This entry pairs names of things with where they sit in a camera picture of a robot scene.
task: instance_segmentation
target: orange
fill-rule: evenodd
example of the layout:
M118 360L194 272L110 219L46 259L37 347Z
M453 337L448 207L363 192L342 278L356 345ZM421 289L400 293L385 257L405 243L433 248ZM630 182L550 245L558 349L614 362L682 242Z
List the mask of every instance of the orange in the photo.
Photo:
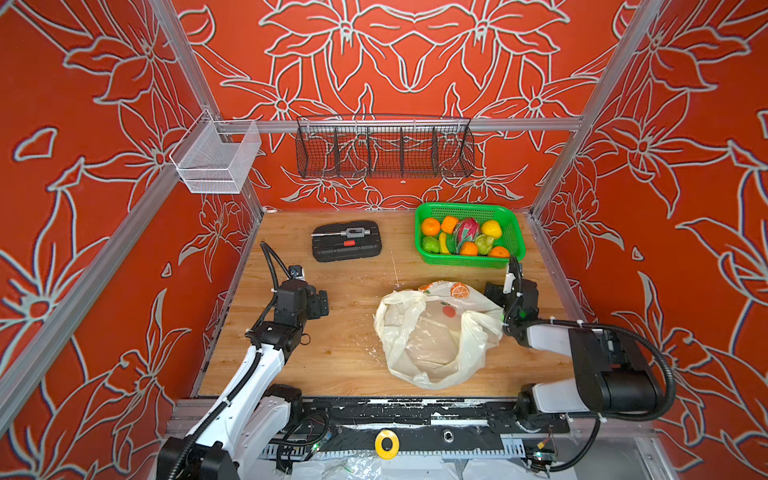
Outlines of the orange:
M451 296L454 298L467 298L469 296L469 287L464 283L456 282L451 286Z
M436 237L440 233L440 222L436 218L425 218L422 222L422 233L429 237Z
M458 218L451 217L450 215L448 215L446 218L442 219L440 228L442 228L442 231L450 234L450 233L453 233L453 229L456 228L457 223L458 223Z
M509 250L504 247L493 247L491 248L491 251L488 252L488 256L494 258L509 258Z
M478 246L475 245L475 242L464 242L462 243L462 249L458 251L459 255L472 255L474 257L478 254Z

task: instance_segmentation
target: black cable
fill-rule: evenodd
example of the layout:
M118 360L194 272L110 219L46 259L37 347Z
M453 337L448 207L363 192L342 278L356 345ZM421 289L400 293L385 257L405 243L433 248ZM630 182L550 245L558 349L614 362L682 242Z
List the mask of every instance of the black cable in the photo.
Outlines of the black cable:
M572 328L581 327L589 329L610 330L612 332L621 333L630 337L632 340L640 343L650 352L650 354L656 360L656 363L659 365L659 368L661 369L661 375L664 377L664 382L666 383L666 387L664 389L664 398L662 399L661 404L655 409L646 413L602 413L603 417L607 419L626 420L628 422L648 422L650 420L658 419L663 414L669 412L669 410L672 408L675 395L677 394L677 381L674 378L674 373L672 372L672 368L670 368L669 364L667 363L667 360L664 358L664 354L661 353L661 351L659 351L659 349L656 348L653 343L649 342L644 336L638 335L632 330L606 323L578 323L568 320L537 320L536 322L529 324L529 326L533 325L557 325L569 326Z
M313 415L320 415L323 418L323 430L320 434L318 434L317 437L314 439L307 439L307 440L289 440L288 438L296 433L296 430L301 427L301 425L304 424L307 420L311 419ZM271 439L270 443L277 445L277 453L275 457L275 466L278 470L280 470L282 473L290 475L291 473L291 466L290 464L285 465L283 463L283 456L286 454L286 450L290 449L288 451L288 459L287 461L290 462L290 453L293 451L296 447L308 447L310 445L314 445L320 440L322 440L326 433L328 433L328 430L330 429L330 418L328 417L328 414L325 412L321 412L319 410L316 410L314 412L310 412L309 414L305 415L301 420L298 421L297 424L295 424L293 427L288 429L285 435L281 439ZM313 452L310 452L308 456L305 458L305 460L309 459L309 457L313 454Z
M314 439L306 439L306 440L289 440L288 438L296 433L296 430L299 429L300 426L304 424L307 420L312 417L312 415L320 415L323 417L323 430L317 434L317 437ZM285 435L281 439L271 439L270 443L274 445L285 445L290 447L308 447L310 445L316 444L318 441L323 439L324 436L326 436L326 433L328 433L328 430L330 430L330 419L328 417L328 414L325 412L321 412L319 410L315 410L314 412L310 412L308 415L305 415L301 420L298 421L297 424L295 424L291 429L289 429Z
M187 456L189 456L190 452L192 451L192 448L197 443L197 439L200 438L201 435L203 435L203 432L205 432L205 429L208 428L208 426L216 419L216 417L218 417L222 413L222 411L229 406L232 400L234 400L237 393L243 389L245 384L253 375L253 372L255 372L256 368L259 366L259 362L261 361L261 352L259 352L259 350L261 349L261 342L259 342L259 340L253 336L249 338L250 338L251 345L256 347L256 356L254 356L252 363L248 367L248 370L245 372L245 375L243 375L243 378L240 379L237 385L235 385L234 388L232 388L232 390L227 394L227 401L219 402L216 408L213 411L211 411L211 413L206 415L205 419L203 419L200 426L198 426L191 435L187 435L186 437L184 437L184 443L181 446L181 453L176 458L176 462L174 463L174 466L168 472L167 480L175 480L175 478L179 475L179 473L181 473L181 470L184 467L184 464L187 462Z
M594 420L594 427L592 428L592 433L589 435L587 442L584 443L584 446L581 447L581 450L579 451L579 453L577 453L574 458L571 458L566 463L550 466L549 471L562 472L564 470L568 470L570 467L579 463L579 460L581 460L584 457L584 455L586 455L587 452L589 452L589 449L592 448L592 444L594 443L594 440L598 437L598 432L600 432L600 417L597 417ZM547 468L542 467L540 465L531 464L531 470L533 470L534 472L546 472Z
M261 242L259 245L261 245L261 251L264 252L264 256L266 257L266 264L270 265L270 271L274 271L274 266L272 265L272 260L270 260L270 255L275 259L278 265L280 265L280 268L283 269L283 272L286 274L288 278L290 278L290 272L288 271L288 268L286 267L286 264L283 263L283 261L278 257L277 253L275 253L275 250L272 250L272 247L270 247L266 242ZM273 276L273 283L275 284L275 288L277 288L277 277Z
M275 261L278 265L280 265L280 268L283 269L283 272L286 274L286 276L290 279L291 275L288 269L285 266L285 263L280 259L280 257L277 256L277 253L275 253L275 250L272 250L272 247L266 244L266 242L261 242L261 250L264 252L264 257L266 258L266 265L270 268L270 276L272 277L272 285L273 290L275 290L275 293L272 295L272 300L264 307L263 312L259 316L259 319L256 321L256 323L253 325L253 328L249 330L245 337L250 340L250 344L256 347L256 356L253 358L253 362L248 367L248 370L245 372L245 375L243 375L243 378L240 379L240 381L237 383L237 385L232 388L232 390L227 394L227 401L222 401L219 403L219 405L216 406L214 410L212 410L208 415L206 415L205 419L203 419L200 426L198 426L195 431L191 435L187 435L184 437L184 443L181 446L181 453L176 458L176 462L174 463L174 466L170 469L167 480L175 480L176 477L181 473L182 468L184 467L184 464L187 462L187 456L189 456L190 452L192 451L192 448L197 443L197 440L200 438L201 435L203 435L203 432L205 432L205 429L208 428L208 426L215 420L216 417L218 417L222 411L228 407L228 405L234 400L235 396L240 392L240 390L243 389L245 384L250 380L250 377L253 375L253 372L256 371L256 368L259 366L259 362L261 361L261 341L256 337L256 335L253 333L253 331L256 329L257 326L263 322L264 318L266 317L267 313L275 307L277 304L277 288L279 286L277 282L277 273L275 272L275 266L272 264L272 259L270 257L274 257Z

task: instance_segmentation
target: white wire basket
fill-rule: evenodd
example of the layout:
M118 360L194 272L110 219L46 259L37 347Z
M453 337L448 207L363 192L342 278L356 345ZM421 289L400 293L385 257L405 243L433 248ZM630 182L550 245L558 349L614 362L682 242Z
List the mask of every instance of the white wire basket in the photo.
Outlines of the white wire basket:
M219 133L219 123L204 111L170 154L193 194L238 194L259 153L261 136L255 121L250 122L240 143Z

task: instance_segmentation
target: clear plastic sheet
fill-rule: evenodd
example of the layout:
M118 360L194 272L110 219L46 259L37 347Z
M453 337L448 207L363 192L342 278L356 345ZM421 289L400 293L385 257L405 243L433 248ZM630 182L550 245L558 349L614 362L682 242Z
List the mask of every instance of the clear plastic sheet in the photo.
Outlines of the clear plastic sheet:
M502 337L502 308L460 282L385 296L374 317L389 371L423 389L469 379Z
M399 455L392 460L354 456L293 464L286 480L458 480L456 467L438 456Z

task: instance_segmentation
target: aluminum frame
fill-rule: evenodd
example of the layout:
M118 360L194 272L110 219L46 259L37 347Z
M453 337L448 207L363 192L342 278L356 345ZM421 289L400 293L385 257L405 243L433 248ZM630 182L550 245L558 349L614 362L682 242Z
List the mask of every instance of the aluminum frame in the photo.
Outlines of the aluminum frame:
M640 8L632 15L632 21L621 37L621 40L619 40L616 52L611 56L611 60L608 61L607 67L603 71L600 80L598 80L598 84L595 86L587 106L584 108L584 114L581 116L581 126L568 138L562 153L560 153L552 169L549 171L547 181L541 187L531 205L531 212L534 217L541 218L541 214L552 198L554 190L560 183L565 171L568 169L568 165L573 162L579 148L581 148L581 145L590 134L594 123L603 111L605 103L611 96L611 92L629 65L632 55L637 50L637 46L640 45L643 35L648 32L650 23L658 14L663 3L664 0L644 0Z
M654 480L656 478L678 480L677 471L675 471L672 462L670 462L667 453L664 451L664 446L661 445L659 437L637 437L635 444L651 478Z
M246 181L241 193L245 196L253 215L253 228L251 228L250 234L248 235L248 240L243 245L243 252L240 255L240 262L237 263L237 268L235 269L235 273L232 276L232 281L230 282L230 288L227 290L227 295L224 297L224 304L221 307L219 318L216 321L214 335L211 337L208 351L205 352L203 363L200 364L200 371L197 374L197 378L194 381L194 386L192 387L192 392L190 393L191 397L197 396L198 392L200 391L200 386L203 384L203 378L205 377L205 372L208 370L210 358L213 356L214 350L216 349L216 344L219 341L221 329L224 326L224 322L227 320L227 314L230 312L230 306L232 305L232 301L235 298L237 285L240 283L240 279L243 277L243 271L245 271L245 267L248 264L248 259L250 258L250 254L253 250L253 245L256 243L256 235L259 233L261 220L264 218L264 213L261 210L261 206L259 205L258 197L256 197L256 193L253 190L253 185L249 181Z
M356 125L372 121L331 120L334 125ZM426 119L408 121L409 124L427 125ZM223 120L217 122L222 134L244 134L251 120ZM576 131L583 121L574 118L473 118L469 124L473 132L479 131ZM257 120L256 125L262 134L295 134L298 130L296 120Z
M549 242L549 236L544 228L541 226L541 222L538 218L533 217L530 212L524 214L525 219L528 221L528 225L533 233L533 239L536 242L536 247L541 252L541 258L544 260L544 266L549 272L549 276L552 278L554 289L557 290L558 296L563 303L563 309L565 310L565 316L569 320L586 320L584 318L584 312L581 310L578 299L568 284L568 278L565 276L562 266L558 261L557 256L552 250L552 244Z
M40 330L0 378L0 436L3 436L101 292L179 184L173 165L160 170L136 206L123 219Z
M208 85L200 64L197 63L192 45L187 40L187 34L181 27L176 8L170 0L149 0L157 23L163 29L165 38L171 50L176 55L181 71L192 89L197 104L201 110L208 110L214 120L221 120L221 111L216 103L214 93Z

